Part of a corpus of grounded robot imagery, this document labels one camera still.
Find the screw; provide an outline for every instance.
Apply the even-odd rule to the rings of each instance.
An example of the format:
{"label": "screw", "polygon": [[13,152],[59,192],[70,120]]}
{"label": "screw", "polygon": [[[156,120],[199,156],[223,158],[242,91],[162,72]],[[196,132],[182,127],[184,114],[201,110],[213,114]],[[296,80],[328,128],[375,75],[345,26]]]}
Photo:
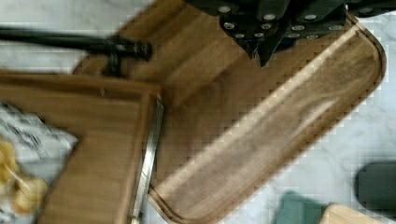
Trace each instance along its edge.
{"label": "screw", "polygon": [[307,39],[318,39],[319,36],[318,35],[308,35],[306,38]]}
{"label": "screw", "polygon": [[105,90],[105,89],[101,88],[101,89],[99,90],[99,92],[100,92],[100,94],[101,94],[103,97],[106,96],[106,90]]}
{"label": "screw", "polygon": [[266,21],[273,21],[276,18],[276,15],[267,14],[267,15],[264,15],[262,18],[265,19]]}
{"label": "screw", "polygon": [[317,17],[318,17],[317,15],[306,15],[306,16],[304,17],[304,19],[305,19],[306,21],[312,21],[312,20],[315,20]]}
{"label": "screw", "polygon": [[232,30],[234,27],[235,25],[233,23],[224,22],[224,28],[226,28],[227,30]]}
{"label": "screw", "polygon": [[341,30],[343,28],[343,26],[341,25],[334,25],[329,27],[329,30]]}
{"label": "screw", "polygon": [[243,34],[236,34],[235,37],[238,38],[238,39],[241,39],[241,38],[245,37],[245,35],[243,35]]}
{"label": "screw", "polygon": [[305,27],[303,25],[296,25],[296,26],[291,27],[291,30],[293,30],[293,31],[301,31],[303,29],[305,29]]}
{"label": "screw", "polygon": [[221,13],[227,13],[227,12],[231,11],[231,8],[227,7],[227,6],[222,6],[222,7],[218,8],[218,11]]}
{"label": "screw", "polygon": [[263,37],[264,34],[263,34],[263,33],[257,33],[257,34],[254,34],[254,36],[256,36],[256,37]]}
{"label": "screw", "polygon": [[272,25],[270,23],[265,23],[262,25],[262,29],[263,30],[269,30],[271,29]]}
{"label": "screw", "polygon": [[374,9],[372,7],[363,7],[361,9],[359,9],[360,14],[367,14],[367,13],[370,13],[373,11],[374,11]]}
{"label": "screw", "polygon": [[288,35],[288,38],[298,38],[298,37],[300,37],[299,34],[291,34],[291,35]]}

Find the teal object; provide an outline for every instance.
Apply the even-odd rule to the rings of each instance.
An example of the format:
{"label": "teal object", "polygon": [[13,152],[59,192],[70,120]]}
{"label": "teal object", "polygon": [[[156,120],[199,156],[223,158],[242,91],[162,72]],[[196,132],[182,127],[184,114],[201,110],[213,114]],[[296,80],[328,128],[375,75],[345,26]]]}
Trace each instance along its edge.
{"label": "teal object", "polygon": [[328,205],[288,191],[276,212],[274,224],[318,224]]}

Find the black rod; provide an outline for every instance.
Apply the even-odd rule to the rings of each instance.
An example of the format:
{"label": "black rod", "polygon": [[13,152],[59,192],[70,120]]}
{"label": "black rod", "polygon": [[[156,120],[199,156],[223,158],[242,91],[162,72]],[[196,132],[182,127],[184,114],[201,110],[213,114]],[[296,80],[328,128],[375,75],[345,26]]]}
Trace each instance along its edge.
{"label": "black rod", "polygon": [[150,43],[134,42],[122,37],[70,35],[0,26],[0,39],[65,49],[83,49],[90,53],[118,55],[148,60],[152,53]]}

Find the wooden tray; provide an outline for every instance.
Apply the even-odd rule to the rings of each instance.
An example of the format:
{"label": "wooden tray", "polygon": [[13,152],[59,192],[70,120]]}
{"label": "wooden tray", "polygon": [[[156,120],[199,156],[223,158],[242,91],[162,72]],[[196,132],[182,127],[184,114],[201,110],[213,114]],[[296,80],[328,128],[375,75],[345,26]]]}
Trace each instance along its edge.
{"label": "wooden tray", "polygon": [[[118,35],[155,45],[127,61],[131,80],[163,86],[167,113],[150,201],[172,223],[221,220],[372,92],[384,50],[348,15],[344,30],[301,40],[264,69],[209,17],[159,0]],[[99,76],[89,56],[76,74]]]}
{"label": "wooden tray", "polygon": [[341,204],[326,208],[319,224],[383,224]]}
{"label": "wooden tray", "polygon": [[0,99],[79,143],[37,223],[126,223],[160,88],[111,78],[0,76]]}

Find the white countertop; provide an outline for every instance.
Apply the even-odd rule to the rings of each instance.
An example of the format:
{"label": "white countertop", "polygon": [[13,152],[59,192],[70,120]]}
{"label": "white countertop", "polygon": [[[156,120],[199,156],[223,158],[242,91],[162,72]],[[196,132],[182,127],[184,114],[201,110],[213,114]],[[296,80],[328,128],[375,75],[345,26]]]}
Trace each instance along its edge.
{"label": "white countertop", "polygon": [[[89,35],[109,35],[152,0],[2,0],[0,24]],[[321,202],[342,203],[385,223],[363,209],[353,176],[371,161],[396,160],[396,13],[361,20],[388,56],[380,87],[292,164],[279,172],[221,223],[271,223],[279,200],[294,189]],[[26,71],[71,73],[82,51],[0,42],[0,66]],[[165,223],[148,204],[145,223]]]}

